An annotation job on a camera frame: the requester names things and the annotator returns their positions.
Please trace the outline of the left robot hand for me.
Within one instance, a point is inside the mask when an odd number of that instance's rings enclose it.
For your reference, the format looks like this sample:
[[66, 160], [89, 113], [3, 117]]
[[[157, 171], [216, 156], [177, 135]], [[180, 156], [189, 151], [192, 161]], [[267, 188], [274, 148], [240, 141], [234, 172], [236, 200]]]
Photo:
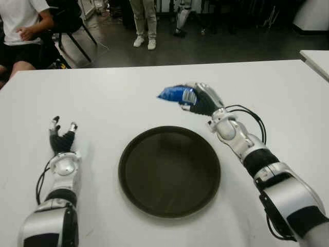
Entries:
[[60, 117], [56, 116], [52, 119], [49, 128], [49, 142], [54, 155], [71, 151], [71, 147], [75, 140], [75, 132], [78, 125], [75, 122], [70, 124], [69, 130], [62, 136], [59, 135], [60, 125], [58, 125]]

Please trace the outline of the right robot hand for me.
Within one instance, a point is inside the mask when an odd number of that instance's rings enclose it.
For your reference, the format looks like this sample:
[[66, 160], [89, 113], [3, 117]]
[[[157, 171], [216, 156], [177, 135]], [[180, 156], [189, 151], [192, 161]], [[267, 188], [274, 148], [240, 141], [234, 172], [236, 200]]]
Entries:
[[222, 99], [215, 90], [205, 83], [187, 83], [187, 87], [193, 89], [196, 96], [196, 104], [179, 102], [180, 107], [191, 113], [212, 116], [214, 112], [225, 107]]

